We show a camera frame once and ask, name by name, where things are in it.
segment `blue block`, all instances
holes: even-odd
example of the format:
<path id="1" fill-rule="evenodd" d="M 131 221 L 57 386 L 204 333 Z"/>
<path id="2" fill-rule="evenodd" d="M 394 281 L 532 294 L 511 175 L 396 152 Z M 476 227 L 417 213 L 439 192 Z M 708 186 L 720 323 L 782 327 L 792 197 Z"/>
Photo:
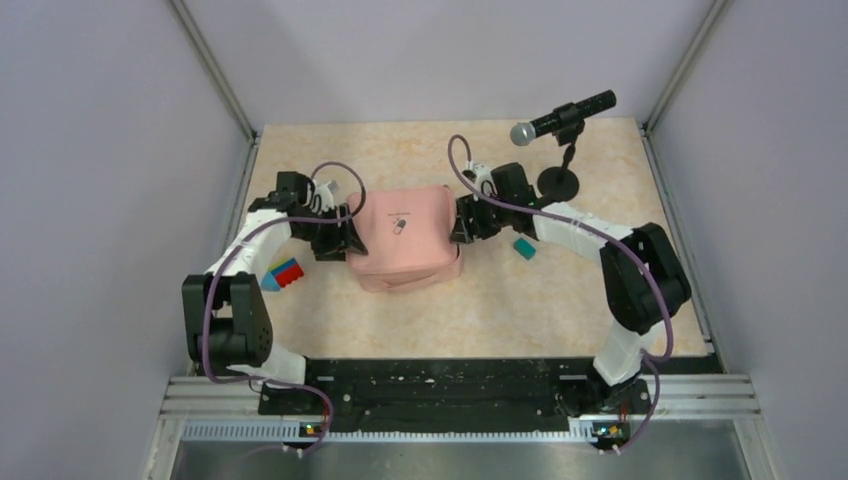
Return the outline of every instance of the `blue block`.
<path id="1" fill-rule="evenodd" d="M 262 290 L 266 290 L 268 292 L 279 292 L 280 284 L 277 283 L 277 279 L 274 278 L 270 273 L 266 273 L 264 277 L 262 277 L 262 283 L 259 284 L 259 287 Z"/>
<path id="2" fill-rule="evenodd" d="M 515 243 L 512 244 L 512 248 L 514 248 L 519 255 L 524 257 L 525 260 L 530 260 L 536 255 L 536 248 L 534 248 L 533 245 L 530 245 L 530 242 L 523 238 L 516 240 Z"/>

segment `colorful block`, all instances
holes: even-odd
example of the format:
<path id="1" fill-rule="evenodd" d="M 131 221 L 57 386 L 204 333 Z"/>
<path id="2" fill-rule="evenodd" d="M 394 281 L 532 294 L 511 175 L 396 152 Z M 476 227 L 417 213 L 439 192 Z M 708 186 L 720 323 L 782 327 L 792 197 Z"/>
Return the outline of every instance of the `colorful block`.
<path id="1" fill-rule="evenodd" d="M 303 269 L 300 268 L 297 260 L 294 258 L 284 260 L 271 267 L 265 274 L 265 277 L 262 278 L 262 289 L 279 292 L 281 288 L 285 288 L 303 275 Z"/>

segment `metal floor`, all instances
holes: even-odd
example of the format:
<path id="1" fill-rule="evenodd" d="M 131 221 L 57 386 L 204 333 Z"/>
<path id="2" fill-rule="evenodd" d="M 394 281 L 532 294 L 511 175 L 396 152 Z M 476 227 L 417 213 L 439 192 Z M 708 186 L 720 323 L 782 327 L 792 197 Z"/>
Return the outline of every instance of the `metal floor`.
<path id="1" fill-rule="evenodd" d="M 749 479 L 733 423 L 653 422 L 626 454 L 585 444 L 328 444 L 304 460 L 260 444 L 183 442 L 172 480 Z"/>

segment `metal frame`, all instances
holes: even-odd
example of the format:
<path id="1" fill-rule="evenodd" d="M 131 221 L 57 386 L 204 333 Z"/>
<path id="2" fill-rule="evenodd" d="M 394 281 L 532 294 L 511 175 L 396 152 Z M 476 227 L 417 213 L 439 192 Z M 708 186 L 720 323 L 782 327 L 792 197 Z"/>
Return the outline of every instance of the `metal frame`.
<path id="1" fill-rule="evenodd" d="M 237 232 L 247 189 L 256 155 L 259 147 L 259 137 L 251 126 L 247 115 L 241 107 L 235 93 L 228 83 L 220 65 L 212 54 L 208 44 L 194 21 L 183 0 L 167 0 L 175 18 L 183 28 L 188 42 L 197 54 L 201 65 L 209 75 L 222 102 L 230 115 L 238 123 L 239 128 L 248 139 L 249 150 L 245 159 L 245 167 L 239 183 L 237 197 L 231 212 L 227 231 L 227 242 Z M 668 218 L 672 238 L 681 254 L 684 269 L 693 284 L 693 304 L 699 324 L 704 333 L 711 354 L 718 352 L 712 343 L 719 343 L 709 322 L 702 292 L 697 288 L 698 273 L 695 260 L 688 250 L 681 219 L 676 212 L 673 195 L 666 183 L 662 162 L 657 158 L 652 134 L 662 120 L 668 105 L 673 100 L 680 86 L 685 82 L 687 73 L 697 61 L 705 42 L 715 30 L 716 25 L 732 4 L 732 0 L 715 0 L 710 10 L 696 32 L 692 43 L 674 71 L 667 86 L 663 90 L 657 104 L 653 108 L 647 122 L 641 126 L 641 135 L 648 162 L 657 184 L 660 199 Z M 660 397 L 656 421 L 708 421 L 732 420 L 739 438 L 742 456 L 747 464 L 753 480 L 783 478 L 774 449 L 762 419 L 756 394 L 747 375 L 743 374 L 698 374 L 671 375 L 663 374 L 663 393 Z M 651 395 L 654 393 L 653 382 L 648 382 Z M 165 480 L 171 477 L 171 472 L 177 461 L 180 440 L 184 432 L 189 431 L 193 441 L 202 441 L 203 435 L 207 440 L 229 441 L 268 441 L 268 435 L 277 435 L 274 440 L 292 440 L 294 428 L 302 422 L 315 422 L 318 416 L 260 416 L 257 412 L 260 394 L 252 391 L 247 385 L 214 385 L 205 378 L 174 377 L 168 386 L 163 400 L 151 444 L 148 462 L 143 478 L 146 480 Z M 610 415 L 584 415 L 580 422 L 615 420 Z M 631 415 L 639 419 L 643 416 Z M 273 427 L 276 430 L 251 430 L 251 426 Z M 584 423 L 576 423 L 568 432 L 544 432 L 534 435 L 445 435 L 445 434 L 411 434 L 411 435 L 350 435 L 329 434 L 328 442 L 343 441 L 585 441 L 586 431 L 581 430 Z"/>
<path id="2" fill-rule="evenodd" d="M 659 125 L 668 105 L 671 103 L 674 95 L 683 84 L 686 74 L 689 73 L 692 65 L 694 65 L 697 61 L 698 56 L 704 49 L 704 45 L 706 45 L 709 37 L 712 35 L 713 31 L 715 31 L 719 21 L 732 3 L 733 0 L 713 0 L 713 4 L 710 6 L 707 16 L 704 17 L 704 21 L 701 22 L 701 26 L 698 27 L 695 37 L 686 49 L 686 53 L 683 54 L 683 58 L 680 59 L 680 63 L 677 65 L 677 68 L 674 69 L 674 73 L 671 75 L 671 79 L 669 79 L 662 94 L 660 94 L 660 98 L 657 100 L 656 105 L 654 105 L 654 108 L 651 110 L 651 114 L 648 116 L 648 121 L 645 122 L 644 128 L 648 134 L 653 133 L 653 131 L 657 128 L 657 125 Z"/>
<path id="3" fill-rule="evenodd" d="M 244 136 L 249 141 L 253 141 L 256 138 L 256 129 L 250 125 L 247 114 L 244 113 L 238 97 L 236 97 L 233 88 L 230 86 L 230 82 L 227 81 L 227 77 L 224 76 L 221 66 L 212 54 L 212 50 L 203 38 L 203 33 L 200 31 L 200 27 L 197 26 L 197 22 L 194 21 L 194 17 L 191 15 L 185 2 L 183 0 L 167 0 L 167 2 L 171 7 L 174 18 L 176 18 L 180 27 L 182 27 L 192 50 L 197 54 L 197 60 L 203 66 L 206 74 L 209 75 L 212 86 L 215 87 L 215 91 L 218 92 L 218 96 L 224 102 L 224 106 L 227 107 L 227 111 L 236 123 L 238 123 Z"/>

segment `teal block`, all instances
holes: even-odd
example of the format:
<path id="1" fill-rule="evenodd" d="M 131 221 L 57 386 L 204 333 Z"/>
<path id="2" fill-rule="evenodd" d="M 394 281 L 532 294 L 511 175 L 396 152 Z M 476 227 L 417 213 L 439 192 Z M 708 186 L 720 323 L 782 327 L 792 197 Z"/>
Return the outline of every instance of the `teal block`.
<path id="1" fill-rule="evenodd" d="M 519 238 L 512 244 L 512 248 L 518 252 L 519 255 L 524 257 L 525 260 L 530 260 L 536 255 L 536 248 L 533 245 L 530 245 L 530 242 L 524 240 L 523 238 Z"/>

